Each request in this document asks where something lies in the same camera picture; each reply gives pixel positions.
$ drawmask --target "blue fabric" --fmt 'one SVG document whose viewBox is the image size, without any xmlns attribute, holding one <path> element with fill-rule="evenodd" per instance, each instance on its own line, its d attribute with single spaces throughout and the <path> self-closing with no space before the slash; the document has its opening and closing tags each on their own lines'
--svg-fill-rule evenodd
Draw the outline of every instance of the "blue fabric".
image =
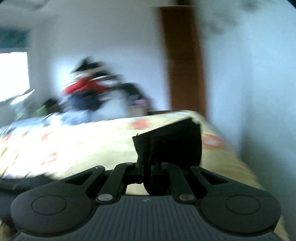
<svg viewBox="0 0 296 241">
<path fill-rule="evenodd" d="M 61 124 L 62 125 L 69 125 L 75 126 L 82 123 L 89 123 L 90 120 L 90 113 L 88 110 L 82 111 L 69 111 L 66 113 L 60 114 L 61 116 Z"/>
<path fill-rule="evenodd" d="M 27 35 L 28 32 L 0 28 L 0 48 L 25 48 L 28 45 Z"/>
<path fill-rule="evenodd" d="M 98 110 L 103 101 L 98 99 L 96 93 L 89 91 L 79 91 L 73 93 L 70 102 L 75 110 Z"/>
</svg>

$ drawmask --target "red garment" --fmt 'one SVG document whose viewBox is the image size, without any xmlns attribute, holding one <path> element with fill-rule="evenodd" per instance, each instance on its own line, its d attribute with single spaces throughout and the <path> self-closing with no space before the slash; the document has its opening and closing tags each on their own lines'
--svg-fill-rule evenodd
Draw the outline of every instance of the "red garment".
<svg viewBox="0 0 296 241">
<path fill-rule="evenodd" d="M 109 90 L 108 87 L 97 84 L 95 81 L 90 81 L 90 77 L 82 78 L 77 83 L 70 85 L 64 89 L 65 94 L 72 94 L 78 91 L 93 91 L 98 94 Z"/>
</svg>

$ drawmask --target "ribbed plastic surface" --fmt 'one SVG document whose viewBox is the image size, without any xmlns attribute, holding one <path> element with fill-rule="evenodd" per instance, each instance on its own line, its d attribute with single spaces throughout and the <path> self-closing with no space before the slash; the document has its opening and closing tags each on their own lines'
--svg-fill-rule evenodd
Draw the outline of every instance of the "ribbed plastic surface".
<svg viewBox="0 0 296 241">
<path fill-rule="evenodd" d="M 197 209 L 171 196 L 123 196 L 114 205 L 101 206 L 76 231 L 59 237 L 19 233 L 13 241 L 280 241 L 272 232 L 257 237 L 222 233 L 206 223 Z"/>
</svg>

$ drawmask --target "curtain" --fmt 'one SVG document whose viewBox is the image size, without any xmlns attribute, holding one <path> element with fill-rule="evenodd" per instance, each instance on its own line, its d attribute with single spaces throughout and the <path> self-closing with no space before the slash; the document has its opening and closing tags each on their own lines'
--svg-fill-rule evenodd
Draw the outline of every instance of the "curtain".
<svg viewBox="0 0 296 241">
<path fill-rule="evenodd" d="M 26 48 L 28 32 L 0 28 L 0 49 Z"/>
</svg>

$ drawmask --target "metal rivet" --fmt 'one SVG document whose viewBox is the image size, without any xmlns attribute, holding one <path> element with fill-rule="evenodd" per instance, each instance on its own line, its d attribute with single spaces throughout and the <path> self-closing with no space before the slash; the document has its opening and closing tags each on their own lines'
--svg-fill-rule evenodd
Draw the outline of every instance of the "metal rivet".
<svg viewBox="0 0 296 241">
<path fill-rule="evenodd" d="M 189 193 L 183 193 L 179 196 L 180 200 L 182 201 L 191 201 L 194 199 L 194 196 Z"/>
<path fill-rule="evenodd" d="M 102 202 L 108 202 L 108 201 L 111 201 L 112 199 L 113 199 L 113 196 L 107 193 L 104 193 L 98 196 L 98 200 Z"/>
</svg>

